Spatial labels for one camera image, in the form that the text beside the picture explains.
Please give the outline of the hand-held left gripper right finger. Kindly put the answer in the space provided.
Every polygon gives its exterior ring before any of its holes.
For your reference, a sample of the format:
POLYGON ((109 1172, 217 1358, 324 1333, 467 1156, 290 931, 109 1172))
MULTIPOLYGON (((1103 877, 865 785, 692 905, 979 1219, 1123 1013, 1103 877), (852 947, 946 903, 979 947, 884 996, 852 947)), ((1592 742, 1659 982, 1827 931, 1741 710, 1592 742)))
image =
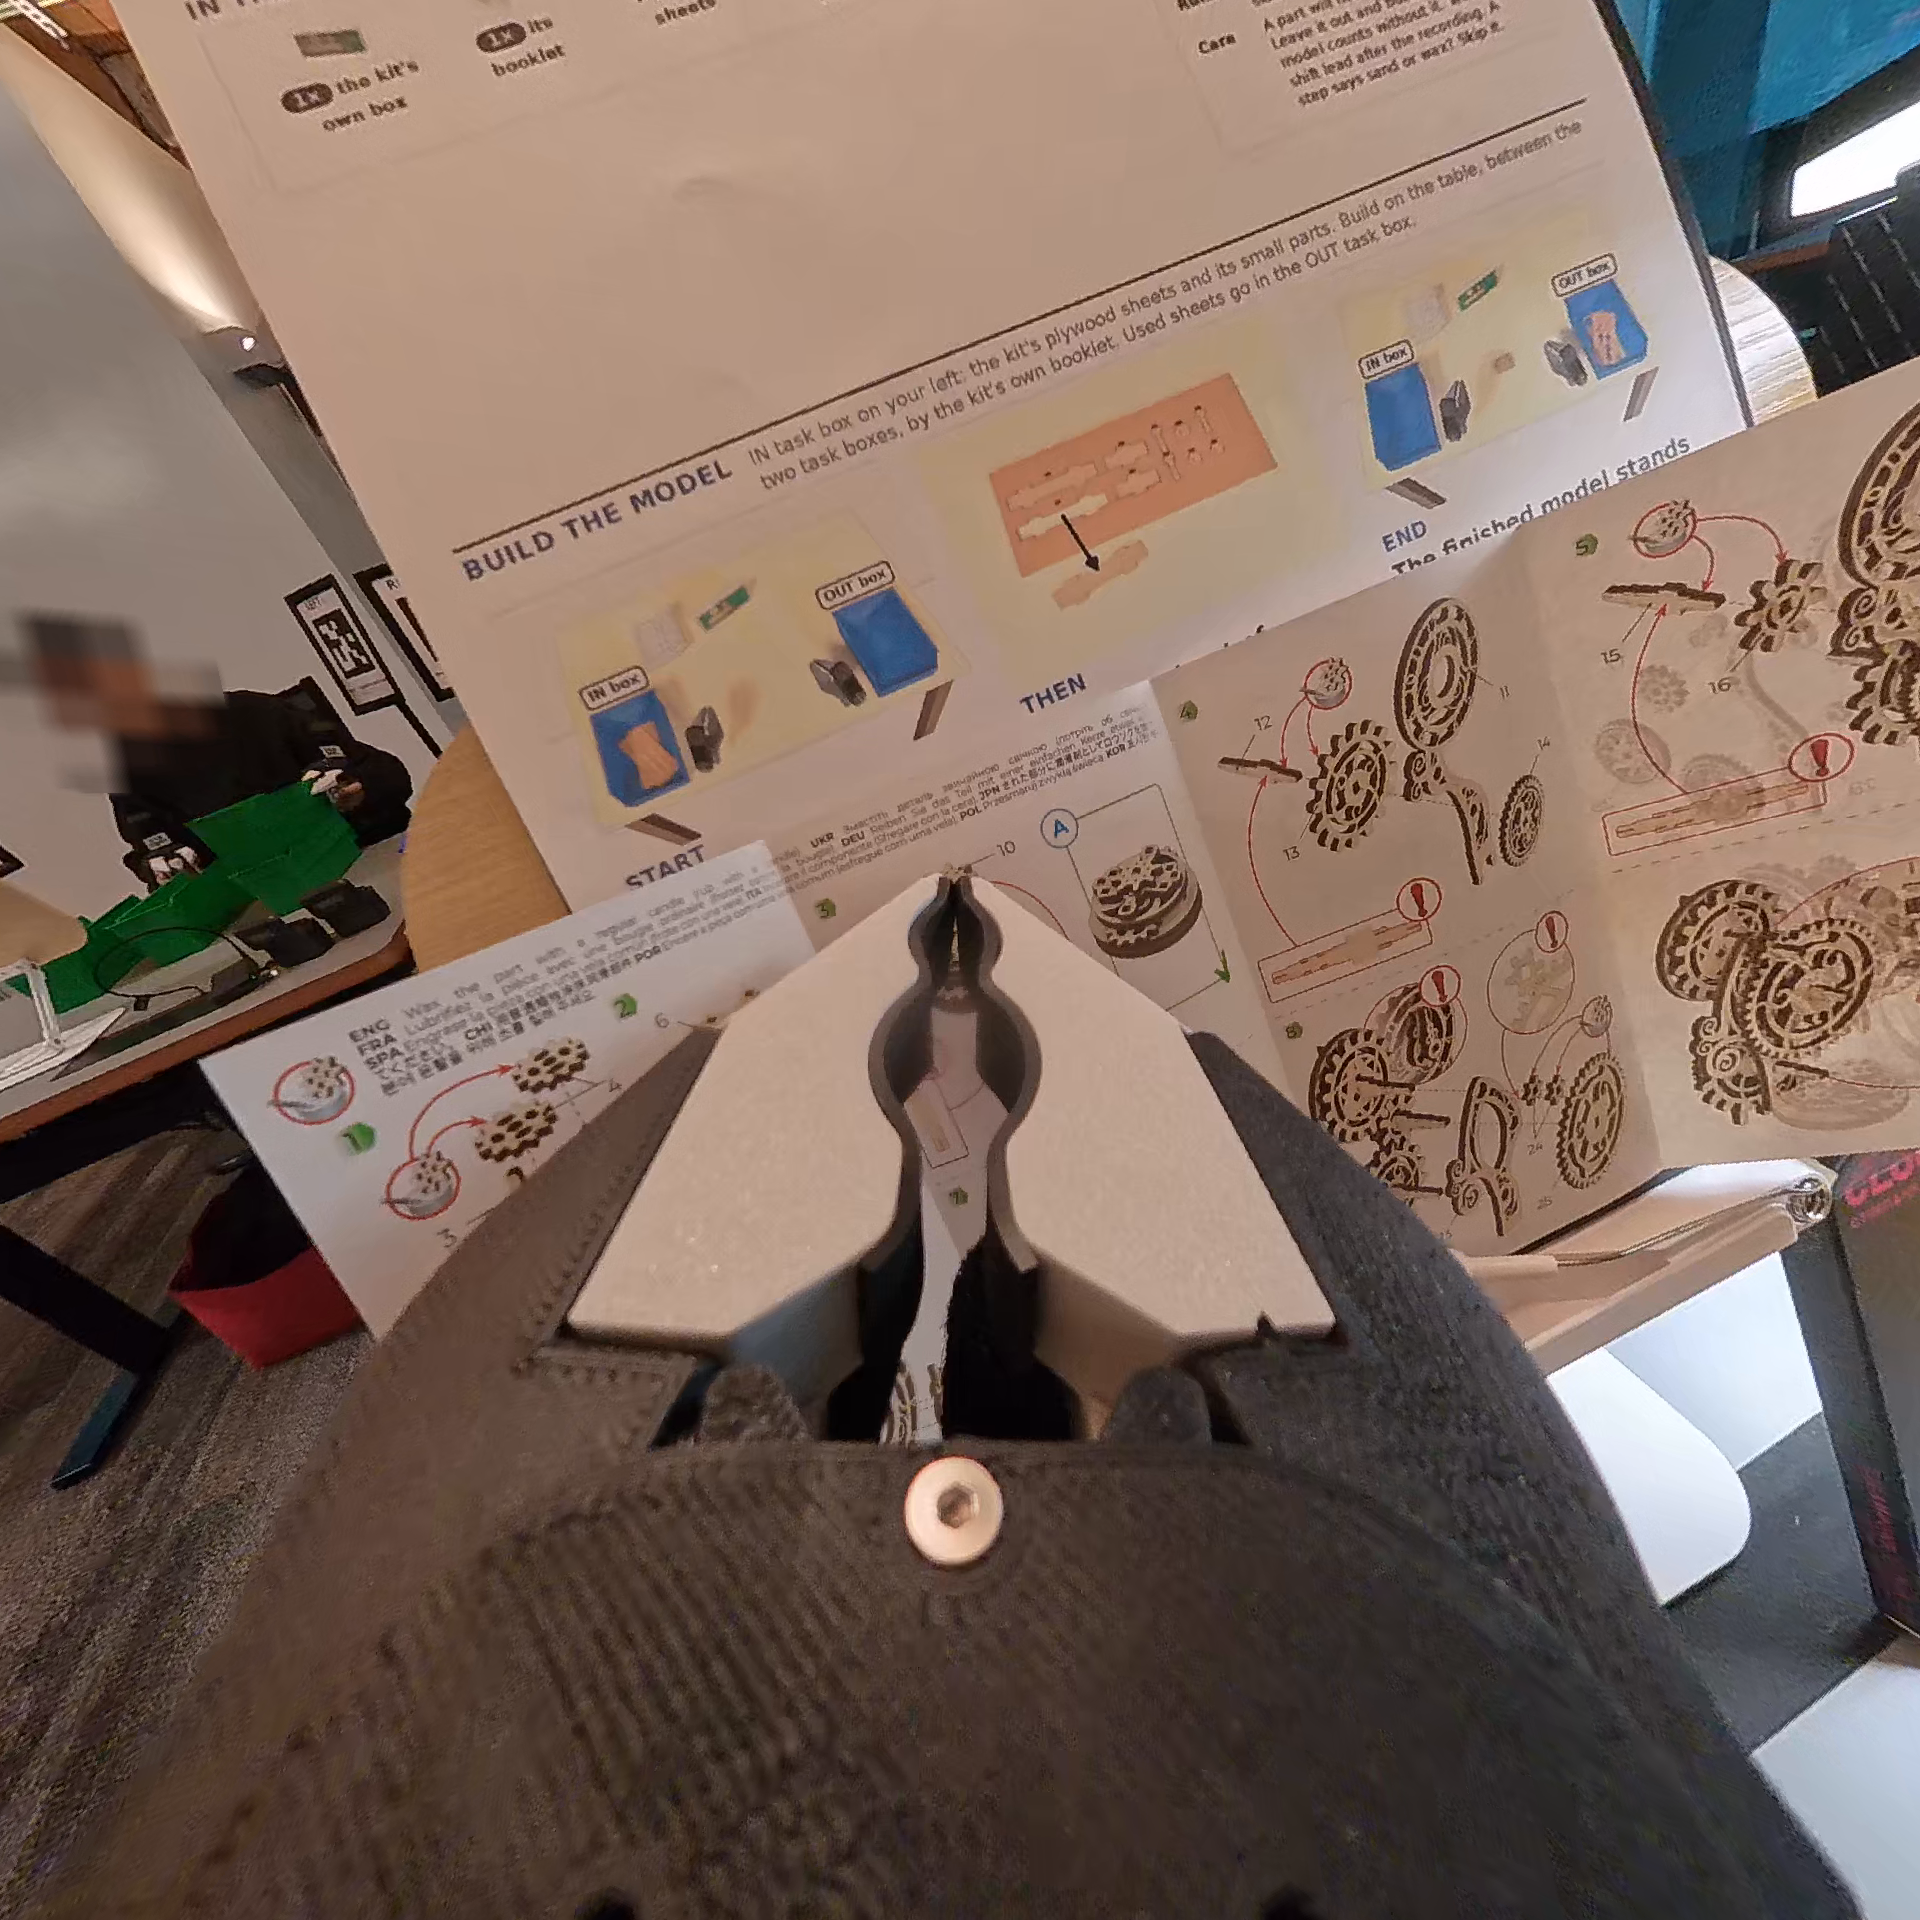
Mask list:
POLYGON ((1196 1035, 989 877, 957 884, 989 1136, 989 1333, 1108 1416, 1136 1373, 1327 1339, 1327 1297, 1267 1193, 1196 1035))

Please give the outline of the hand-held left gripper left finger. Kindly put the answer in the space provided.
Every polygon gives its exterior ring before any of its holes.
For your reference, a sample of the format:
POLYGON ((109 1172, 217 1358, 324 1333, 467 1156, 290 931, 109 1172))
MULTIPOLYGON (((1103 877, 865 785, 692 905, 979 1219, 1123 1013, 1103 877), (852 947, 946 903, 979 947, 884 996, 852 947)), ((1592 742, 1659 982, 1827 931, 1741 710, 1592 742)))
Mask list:
POLYGON ((894 1400, 925 1303, 906 1091, 931 1078, 946 905, 957 884, 918 877, 726 1021, 562 1303, 576 1339, 894 1400))

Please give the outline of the printed task instruction sheet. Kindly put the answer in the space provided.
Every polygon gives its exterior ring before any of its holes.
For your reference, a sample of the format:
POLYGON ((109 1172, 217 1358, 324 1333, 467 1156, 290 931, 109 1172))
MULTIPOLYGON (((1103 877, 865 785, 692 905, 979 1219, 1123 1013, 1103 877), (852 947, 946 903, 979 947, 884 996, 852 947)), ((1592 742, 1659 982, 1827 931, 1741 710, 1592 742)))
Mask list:
POLYGON ((143 0, 556 895, 1749 422, 1583 0, 143 0))

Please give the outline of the gear instruction booklet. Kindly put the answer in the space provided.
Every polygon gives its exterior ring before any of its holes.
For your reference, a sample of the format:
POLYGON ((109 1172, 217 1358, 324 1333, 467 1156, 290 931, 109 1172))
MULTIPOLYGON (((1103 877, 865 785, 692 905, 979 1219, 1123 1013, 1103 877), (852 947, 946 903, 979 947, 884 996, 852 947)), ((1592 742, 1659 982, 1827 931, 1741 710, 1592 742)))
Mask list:
POLYGON ((989 767, 217 1048, 367 1333, 684 1030, 970 865, 1456 1249, 1911 1146, 1911 356, 989 767))

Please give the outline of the red floor container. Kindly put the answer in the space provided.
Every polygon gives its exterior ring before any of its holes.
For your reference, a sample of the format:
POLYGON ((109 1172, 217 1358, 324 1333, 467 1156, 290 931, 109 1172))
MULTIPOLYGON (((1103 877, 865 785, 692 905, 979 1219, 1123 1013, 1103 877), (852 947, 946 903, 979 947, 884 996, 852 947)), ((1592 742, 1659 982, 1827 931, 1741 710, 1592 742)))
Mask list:
POLYGON ((349 1293, 274 1180, 228 1180, 167 1276, 167 1297, 224 1339, 246 1373, 362 1333, 349 1293))

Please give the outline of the white stand base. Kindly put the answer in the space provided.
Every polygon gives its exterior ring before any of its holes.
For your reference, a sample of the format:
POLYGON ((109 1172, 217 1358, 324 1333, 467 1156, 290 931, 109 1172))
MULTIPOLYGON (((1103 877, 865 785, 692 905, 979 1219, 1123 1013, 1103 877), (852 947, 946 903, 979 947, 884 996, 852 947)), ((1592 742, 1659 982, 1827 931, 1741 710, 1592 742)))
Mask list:
POLYGON ((1814 1416, 1786 1260, 1759 1260, 1542 1378, 1659 1600, 1720 1577, 1749 1535, 1741 1467, 1814 1416))

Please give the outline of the green cardboard box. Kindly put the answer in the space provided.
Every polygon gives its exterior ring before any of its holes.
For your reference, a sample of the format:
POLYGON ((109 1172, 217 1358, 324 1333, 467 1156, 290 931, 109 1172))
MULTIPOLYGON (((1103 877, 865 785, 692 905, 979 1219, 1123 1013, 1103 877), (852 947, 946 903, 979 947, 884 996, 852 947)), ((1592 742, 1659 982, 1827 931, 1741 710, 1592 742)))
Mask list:
POLYGON ((307 895, 362 865, 362 829, 307 785, 200 810, 189 833, 228 865, 274 913, 295 913, 307 895))
POLYGON ((123 903, 85 923, 76 947, 76 996, 123 989, 135 967, 181 967, 200 947, 217 947, 235 913, 246 913, 246 884, 235 877, 167 877, 143 903, 123 903))

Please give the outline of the black-white tag poster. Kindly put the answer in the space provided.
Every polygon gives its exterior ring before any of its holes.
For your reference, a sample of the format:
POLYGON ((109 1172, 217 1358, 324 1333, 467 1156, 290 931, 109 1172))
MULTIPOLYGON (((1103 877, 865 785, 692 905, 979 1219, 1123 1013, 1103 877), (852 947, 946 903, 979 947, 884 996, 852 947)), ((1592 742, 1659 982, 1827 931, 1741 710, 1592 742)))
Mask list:
POLYGON ((324 661, 334 692, 349 702, 349 716, 367 710, 402 710, 402 682, 349 602, 349 588, 334 575, 290 588, 295 633, 307 634, 307 651, 324 661))
POLYGON ((394 575, 394 568, 362 568, 349 581, 362 581, 362 598, 382 613, 382 633, 394 633, 394 647, 404 651, 404 667, 426 680, 426 692, 428 692, 428 702, 452 702, 443 661, 428 651, 426 613, 412 613, 412 598, 402 588, 402 575, 394 575))

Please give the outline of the black puzzle box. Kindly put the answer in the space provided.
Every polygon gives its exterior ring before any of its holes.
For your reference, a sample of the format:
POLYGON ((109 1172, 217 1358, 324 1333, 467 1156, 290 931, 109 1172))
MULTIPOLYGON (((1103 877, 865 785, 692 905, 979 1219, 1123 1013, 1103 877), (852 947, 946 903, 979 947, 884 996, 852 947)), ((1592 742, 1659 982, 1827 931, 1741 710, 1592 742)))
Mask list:
POLYGON ((1920 1631, 1920 1146, 1841 1156, 1786 1279, 1876 1610, 1920 1631))

